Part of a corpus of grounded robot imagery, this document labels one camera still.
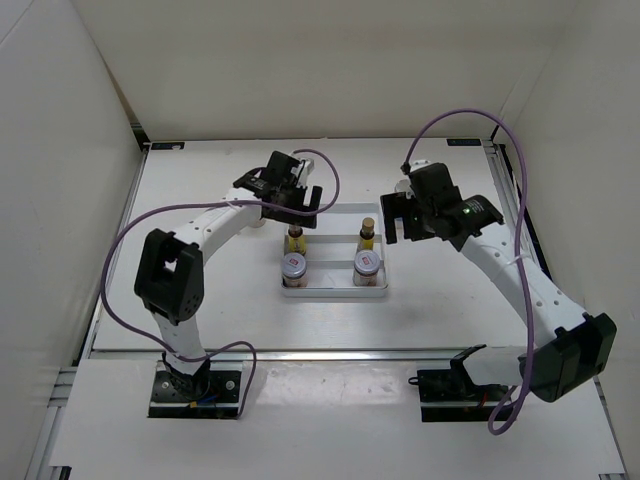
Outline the small yellow bottle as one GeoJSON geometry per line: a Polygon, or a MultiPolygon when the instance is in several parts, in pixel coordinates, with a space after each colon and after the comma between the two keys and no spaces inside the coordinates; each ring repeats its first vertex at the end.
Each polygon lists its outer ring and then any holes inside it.
{"type": "Polygon", "coordinates": [[[287,229],[287,253],[298,253],[302,256],[306,255],[306,238],[304,230],[298,225],[289,225],[287,229]]]}
{"type": "Polygon", "coordinates": [[[356,251],[374,250],[375,245],[375,220],[372,217],[365,217],[361,222],[359,239],[356,251]]]}

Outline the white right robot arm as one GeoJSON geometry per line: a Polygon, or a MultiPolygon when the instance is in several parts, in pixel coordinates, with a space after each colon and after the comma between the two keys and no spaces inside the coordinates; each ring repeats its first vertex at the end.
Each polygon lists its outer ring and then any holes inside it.
{"type": "Polygon", "coordinates": [[[405,179],[380,198],[387,244],[400,237],[450,243],[484,273],[527,329],[524,347],[499,352],[477,345],[451,360],[452,393],[470,400],[485,386],[520,386],[552,403],[599,375],[617,333],[614,321],[605,313],[587,313],[565,296],[521,252],[486,197],[462,197],[445,164],[421,160],[401,170],[405,179]]]}

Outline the red-lid jar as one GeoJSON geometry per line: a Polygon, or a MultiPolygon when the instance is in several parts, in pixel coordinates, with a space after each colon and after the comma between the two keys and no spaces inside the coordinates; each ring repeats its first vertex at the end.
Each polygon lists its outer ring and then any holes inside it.
{"type": "Polygon", "coordinates": [[[306,258],[289,252],[281,260],[281,278],[285,288],[305,288],[308,284],[306,258]]]}
{"type": "Polygon", "coordinates": [[[374,250],[357,251],[353,261],[353,284],[356,287],[375,287],[381,266],[381,258],[374,250]]]}

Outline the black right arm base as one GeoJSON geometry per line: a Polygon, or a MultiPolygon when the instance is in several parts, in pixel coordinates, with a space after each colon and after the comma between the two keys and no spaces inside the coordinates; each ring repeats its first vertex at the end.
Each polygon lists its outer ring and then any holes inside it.
{"type": "Polygon", "coordinates": [[[469,347],[455,355],[446,368],[418,369],[408,384],[419,394],[423,423],[486,422],[498,402],[507,394],[501,384],[476,384],[464,362],[486,345],[469,347]]]}

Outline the tall white shaker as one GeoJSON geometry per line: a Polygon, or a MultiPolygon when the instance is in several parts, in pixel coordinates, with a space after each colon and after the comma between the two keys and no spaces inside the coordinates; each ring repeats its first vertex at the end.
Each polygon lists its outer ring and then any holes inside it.
{"type": "Polygon", "coordinates": [[[394,187],[394,192],[396,194],[403,194],[405,196],[410,196],[411,195],[410,182],[407,179],[398,181],[394,187]]]}
{"type": "Polygon", "coordinates": [[[252,228],[252,229],[258,229],[258,228],[261,228],[262,226],[264,226],[265,223],[266,223],[265,219],[258,219],[256,221],[252,222],[249,225],[249,227],[252,228]]]}

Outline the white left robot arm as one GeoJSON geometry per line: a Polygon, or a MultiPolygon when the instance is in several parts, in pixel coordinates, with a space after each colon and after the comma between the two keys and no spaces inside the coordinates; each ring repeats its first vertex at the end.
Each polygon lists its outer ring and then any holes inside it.
{"type": "Polygon", "coordinates": [[[219,207],[168,232],[145,238],[134,293],[151,313],[165,344],[163,363],[173,387],[188,400],[206,395],[210,361],[196,313],[205,293],[207,261],[233,236],[264,219],[314,228],[322,188],[309,188],[311,159],[274,151],[266,166],[235,180],[219,207]]]}

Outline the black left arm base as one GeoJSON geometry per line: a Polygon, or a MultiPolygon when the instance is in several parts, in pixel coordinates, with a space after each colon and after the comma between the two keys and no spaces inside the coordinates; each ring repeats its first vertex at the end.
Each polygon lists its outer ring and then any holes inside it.
{"type": "Polygon", "coordinates": [[[240,410],[238,368],[212,370],[205,361],[193,375],[162,365],[156,369],[147,417],[155,419],[235,419],[240,410]]]}

